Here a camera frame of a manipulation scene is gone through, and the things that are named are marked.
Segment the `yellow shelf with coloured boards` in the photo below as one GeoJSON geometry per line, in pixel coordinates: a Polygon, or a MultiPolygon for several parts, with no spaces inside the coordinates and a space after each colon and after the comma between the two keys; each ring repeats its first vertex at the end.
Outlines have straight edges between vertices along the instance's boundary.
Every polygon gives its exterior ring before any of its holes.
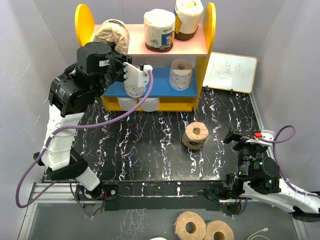
{"type": "Polygon", "coordinates": [[[155,58],[164,61],[173,58],[170,67],[161,67],[160,62],[153,66],[153,87],[150,98],[159,98],[158,111],[161,112],[193,112],[196,111],[203,89],[206,70],[215,41],[216,6],[208,3],[204,19],[199,24],[193,38],[186,41],[175,40],[172,50],[168,52],[154,52],[148,50],[143,41],[142,24],[129,24],[128,54],[134,62],[145,57],[147,60],[155,58]],[[170,73],[178,74],[192,72],[189,87],[184,90],[174,89],[170,85],[170,73]]]}

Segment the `tan roll on floor right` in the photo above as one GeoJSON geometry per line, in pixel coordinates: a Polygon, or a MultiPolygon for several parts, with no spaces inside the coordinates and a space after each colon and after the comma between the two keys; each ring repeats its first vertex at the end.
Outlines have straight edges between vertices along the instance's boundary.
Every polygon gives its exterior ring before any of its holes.
{"type": "Polygon", "coordinates": [[[234,240],[232,228],[225,222],[214,220],[206,224],[204,240],[234,240]]]}

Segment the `beige roll back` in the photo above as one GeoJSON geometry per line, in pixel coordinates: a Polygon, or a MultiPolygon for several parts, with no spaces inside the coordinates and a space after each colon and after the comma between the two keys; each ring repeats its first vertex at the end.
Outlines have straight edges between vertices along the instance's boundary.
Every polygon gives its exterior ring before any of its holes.
{"type": "Polygon", "coordinates": [[[174,37],[180,41],[187,41],[194,37],[204,7],[200,0],[176,0],[174,37]]]}

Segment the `tan roll on floor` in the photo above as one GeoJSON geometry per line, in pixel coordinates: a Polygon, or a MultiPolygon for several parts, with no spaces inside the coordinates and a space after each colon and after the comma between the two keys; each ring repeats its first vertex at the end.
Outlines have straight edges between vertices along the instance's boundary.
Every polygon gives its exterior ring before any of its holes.
{"type": "Polygon", "coordinates": [[[174,233],[179,240],[203,240],[206,223],[197,213],[185,211],[176,218],[174,233]]]}
{"type": "Polygon", "coordinates": [[[214,220],[206,224],[204,240],[234,240],[232,228],[225,222],[214,220]]]}

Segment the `brown roll front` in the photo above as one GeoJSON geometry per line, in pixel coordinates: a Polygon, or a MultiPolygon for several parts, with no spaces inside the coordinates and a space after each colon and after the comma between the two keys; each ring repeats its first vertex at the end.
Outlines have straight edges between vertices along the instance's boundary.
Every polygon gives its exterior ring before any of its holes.
{"type": "Polygon", "coordinates": [[[123,21],[108,19],[92,34],[90,41],[106,43],[114,47],[117,53],[127,55],[130,44],[129,30],[123,21]]]}

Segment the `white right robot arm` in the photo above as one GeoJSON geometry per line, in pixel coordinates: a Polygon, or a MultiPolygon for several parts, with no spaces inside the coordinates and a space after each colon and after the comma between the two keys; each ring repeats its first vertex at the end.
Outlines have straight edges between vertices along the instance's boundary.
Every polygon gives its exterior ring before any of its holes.
{"type": "Polygon", "coordinates": [[[309,192],[290,183],[281,171],[278,160],[273,157],[262,157],[269,147],[290,140],[296,133],[294,126],[291,134],[280,139],[279,133],[261,128],[253,136],[237,133],[230,127],[223,142],[235,142],[233,150],[238,153],[237,172],[228,174],[223,183],[223,194],[249,198],[277,207],[296,220],[315,223],[320,220],[320,194],[309,192]]]}

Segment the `small whiteboard with writing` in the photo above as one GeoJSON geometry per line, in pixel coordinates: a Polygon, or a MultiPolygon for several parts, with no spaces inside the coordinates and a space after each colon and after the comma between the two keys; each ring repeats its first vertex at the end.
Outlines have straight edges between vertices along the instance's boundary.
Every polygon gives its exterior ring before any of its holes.
{"type": "Polygon", "coordinates": [[[249,94],[253,90],[257,64],[253,56],[212,52],[202,86],[249,94]]]}

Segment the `patterned white paper roll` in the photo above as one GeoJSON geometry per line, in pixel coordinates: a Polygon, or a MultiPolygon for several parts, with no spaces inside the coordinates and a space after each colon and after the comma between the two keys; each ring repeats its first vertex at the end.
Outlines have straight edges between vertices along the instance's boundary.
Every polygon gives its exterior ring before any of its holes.
{"type": "Polygon", "coordinates": [[[177,91],[189,88],[192,80],[193,65],[184,58],[175,59],[170,66],[169,84],[177,91]]]}

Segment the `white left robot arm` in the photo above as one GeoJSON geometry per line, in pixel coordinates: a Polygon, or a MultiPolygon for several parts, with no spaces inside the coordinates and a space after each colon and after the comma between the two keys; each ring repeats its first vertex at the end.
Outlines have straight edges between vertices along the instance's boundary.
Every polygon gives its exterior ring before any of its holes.
{"type": "Polygon", "coordinates": [[[45,152],[38,164],[46,166],[52,181],[77,180],[93,200],[103,195],[104,188],[72,142],[87,107],[114,82],[125,80],[124,63],[132,63],[132,57],[106,43],[89,42],[77,50],[76,62],[50,85],[45,152]]]}

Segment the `brown roll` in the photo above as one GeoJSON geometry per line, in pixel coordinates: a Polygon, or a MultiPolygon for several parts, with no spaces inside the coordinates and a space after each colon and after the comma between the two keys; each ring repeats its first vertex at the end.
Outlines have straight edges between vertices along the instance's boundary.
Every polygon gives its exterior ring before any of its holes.
{"type": "Polygon", "coordinates": [[[209,136],[209,131],[203,122],[192,122],[186,128],[182,136],[182,143],[192,150],[199,150],[209,136]]]}
{"type": "Polygon", "coordinates": [[[114,47],[117,53],[127,55],[130,44],[129,30],[123,21],[108,19],[92,34],[90,41],[106,43],[114,47]]]}

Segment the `beige roll front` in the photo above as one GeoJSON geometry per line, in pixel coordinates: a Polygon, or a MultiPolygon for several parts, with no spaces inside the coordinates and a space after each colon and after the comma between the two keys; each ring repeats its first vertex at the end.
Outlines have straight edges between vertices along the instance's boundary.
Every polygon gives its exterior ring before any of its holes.
{"type": "Polygon", "coordinates": [[[164,9],[147,11],[143,16],[144,42],[153,52],[169,52],[175,39],[176,16],[164,9]]]}

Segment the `beige roll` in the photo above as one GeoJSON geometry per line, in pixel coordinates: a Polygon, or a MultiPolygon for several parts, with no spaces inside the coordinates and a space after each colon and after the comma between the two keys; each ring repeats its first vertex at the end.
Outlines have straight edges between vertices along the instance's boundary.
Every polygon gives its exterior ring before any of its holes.
{"type": "Polygon", "coordinates": [[[204,7],[200,0],[176,0],[174,37],[180,41],[187,41],[194,37],[204,7]]]}
{"type": "Polygon", "coordinates": [[[147,11],[143,16],[144,42],[153,52],[169,52],[175,39],[176,16],[164,9],[147,11]]]}

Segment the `tan roll on floor left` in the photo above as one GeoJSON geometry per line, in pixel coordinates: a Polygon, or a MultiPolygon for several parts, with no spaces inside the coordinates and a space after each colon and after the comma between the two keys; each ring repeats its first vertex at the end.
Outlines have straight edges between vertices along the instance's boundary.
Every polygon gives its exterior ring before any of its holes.
{"type": "Polygon", "coordinates": [[[203,240],[206,223],[197,213],[185,211],[176,218],[174,233],[179,240],[203,240]]]}

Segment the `brown roll back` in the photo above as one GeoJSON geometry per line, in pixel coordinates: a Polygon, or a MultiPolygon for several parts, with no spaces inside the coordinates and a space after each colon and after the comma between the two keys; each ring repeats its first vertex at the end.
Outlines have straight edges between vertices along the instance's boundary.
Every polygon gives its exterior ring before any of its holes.
{"type": "Polygon", "coordinates": [[[199,150],[209,136],[209,131],[203,122],[192,122],[186,128],[182,136],[182,143],[192,150],[199,150]]]}

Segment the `white roll at bottom edge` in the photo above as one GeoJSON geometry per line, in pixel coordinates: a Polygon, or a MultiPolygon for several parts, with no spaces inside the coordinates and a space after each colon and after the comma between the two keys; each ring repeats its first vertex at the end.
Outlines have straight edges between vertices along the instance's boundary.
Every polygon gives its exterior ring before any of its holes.
{"type": "Polygon", "coordinates": [[[167,239],[164,237],[154,237],[154,238],[151,238],[150,240],[167,240],[167,239]]]}

